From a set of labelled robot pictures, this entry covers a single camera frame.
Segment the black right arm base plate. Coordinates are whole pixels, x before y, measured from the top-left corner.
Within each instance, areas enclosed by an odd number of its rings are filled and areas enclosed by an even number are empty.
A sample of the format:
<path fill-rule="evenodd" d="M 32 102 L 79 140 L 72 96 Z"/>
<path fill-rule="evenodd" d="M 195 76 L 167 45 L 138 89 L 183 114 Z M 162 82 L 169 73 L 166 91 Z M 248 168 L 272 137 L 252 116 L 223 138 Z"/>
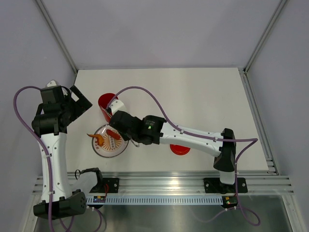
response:
<path fill-rule="evenodd" d="M 236 184 L 228 185 L 223 184 L 220 182 L 219 178 L 204 178 L 204 189 L 205 193 L 220 193 L 220 194 L 227 194 L 227 193 L 236 193 Z M 243 177 L 237 178 L 237 185 L 238 185 L 238 193 L 247 193 L 247 183 L 246 179 Z"/>

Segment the red grilled sausage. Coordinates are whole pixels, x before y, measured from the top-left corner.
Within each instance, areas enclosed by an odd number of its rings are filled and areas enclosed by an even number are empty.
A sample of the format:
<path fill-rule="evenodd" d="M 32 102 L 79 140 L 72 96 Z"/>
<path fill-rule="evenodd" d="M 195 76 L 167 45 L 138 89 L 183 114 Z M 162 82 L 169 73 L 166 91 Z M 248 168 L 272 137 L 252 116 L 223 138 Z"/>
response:
<path fill-rule="evenodd" d="M 114 132 L 114 131 L 112 131 L 112 130 L 110 130 L 110 129 L 107 129 L 107 130 L 106 130 L 106 133 L 107 133 L 110 137 L 112 137 L 113 139 L 115 139 L 115 140 L 121 140 L 121 136 L 120 136 L 118 133 L 116 133 L 116 132 Z"/>

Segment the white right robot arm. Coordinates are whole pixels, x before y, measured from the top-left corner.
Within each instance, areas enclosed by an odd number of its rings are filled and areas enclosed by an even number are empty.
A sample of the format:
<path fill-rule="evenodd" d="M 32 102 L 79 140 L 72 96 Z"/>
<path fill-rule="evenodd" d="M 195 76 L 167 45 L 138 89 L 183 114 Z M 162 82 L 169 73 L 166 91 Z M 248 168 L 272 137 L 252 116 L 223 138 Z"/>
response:
<path fill-rule="evenodd" d="M 236 186 L 236 142 L 231 129 L 219 133 L 192 130 L 172 123 L 167 115 L 139 119 L 130 115 L 113 93 L 101 95 L 98 105 L 109 125 L 124 141 L 131 141 L 135 146 L 167 144 L 203 151 L 214 157 L 213 167 L 219 172 L 220 188 L 231 191 Z"/>

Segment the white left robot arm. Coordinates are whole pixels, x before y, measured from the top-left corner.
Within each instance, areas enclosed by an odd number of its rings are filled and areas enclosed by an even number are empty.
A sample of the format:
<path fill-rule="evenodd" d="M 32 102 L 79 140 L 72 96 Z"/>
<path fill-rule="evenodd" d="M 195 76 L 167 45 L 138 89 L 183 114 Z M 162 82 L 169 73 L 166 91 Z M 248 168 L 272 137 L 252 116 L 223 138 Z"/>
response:
<path fill-rule="evenodd" d="M 43 174 L 41 202 L 33 207 L 33 213 L 51 220 L 83 214 L 87 194 L 104 188 L 99 168 L 82 170 L 77 182 L 69 184 L 65 154 L 67 127 L 92 103 L 76 86 L 68 88 L 67 94 L 63 90 L 59 85 L 40 90 L 42 103 L 31 123 L 41 149 Z"/>

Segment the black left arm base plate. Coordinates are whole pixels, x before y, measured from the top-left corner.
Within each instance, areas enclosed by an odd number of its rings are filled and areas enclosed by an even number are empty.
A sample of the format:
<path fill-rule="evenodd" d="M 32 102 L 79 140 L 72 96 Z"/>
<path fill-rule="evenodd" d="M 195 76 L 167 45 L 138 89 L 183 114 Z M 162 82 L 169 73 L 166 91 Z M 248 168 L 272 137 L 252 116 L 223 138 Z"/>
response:
<path fill-rule="evenodd" d="M 90 193 L 118 193 L 119 190 L 119 178 L 112 177 L 112 178 L 103 178 L 102 182 L 98 183 L 94 186 Z"/>

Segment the stainless steel tongs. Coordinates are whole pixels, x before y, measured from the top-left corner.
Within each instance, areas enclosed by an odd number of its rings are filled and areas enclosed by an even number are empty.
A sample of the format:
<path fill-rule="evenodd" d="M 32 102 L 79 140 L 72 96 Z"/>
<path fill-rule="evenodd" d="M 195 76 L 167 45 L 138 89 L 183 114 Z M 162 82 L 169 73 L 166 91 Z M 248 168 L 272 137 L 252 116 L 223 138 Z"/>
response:
<path fill-rule="evenodd" d="M 134 141 L 131 137 L 130 137 L 130 142 L 135 146 L 135 147 L 140 147 L 140 144 L 136 141 Z"/>

